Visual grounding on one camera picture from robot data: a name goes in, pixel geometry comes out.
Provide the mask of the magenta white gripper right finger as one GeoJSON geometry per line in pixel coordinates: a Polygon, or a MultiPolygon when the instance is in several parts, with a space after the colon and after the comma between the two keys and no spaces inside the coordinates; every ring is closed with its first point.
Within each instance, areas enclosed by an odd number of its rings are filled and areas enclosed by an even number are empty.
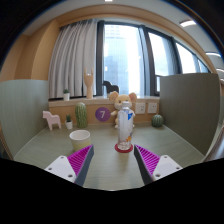
{"type": "Polygon", "coordinates": [[[134,146],[134,155],[145,185],[182,169],[168,155],[159,156],[139,145],[134,146]]]}

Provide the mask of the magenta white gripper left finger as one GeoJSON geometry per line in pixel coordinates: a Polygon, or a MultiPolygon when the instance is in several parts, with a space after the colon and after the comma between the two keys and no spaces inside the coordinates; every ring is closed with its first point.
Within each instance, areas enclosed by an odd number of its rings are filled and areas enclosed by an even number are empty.
{"type": "Polygon", "coordinates": [[[85,182],[93,155],[94,146],[89,145],[68,157],[59,156],[45,170],[78,186],[82,186],[85,182]]]}

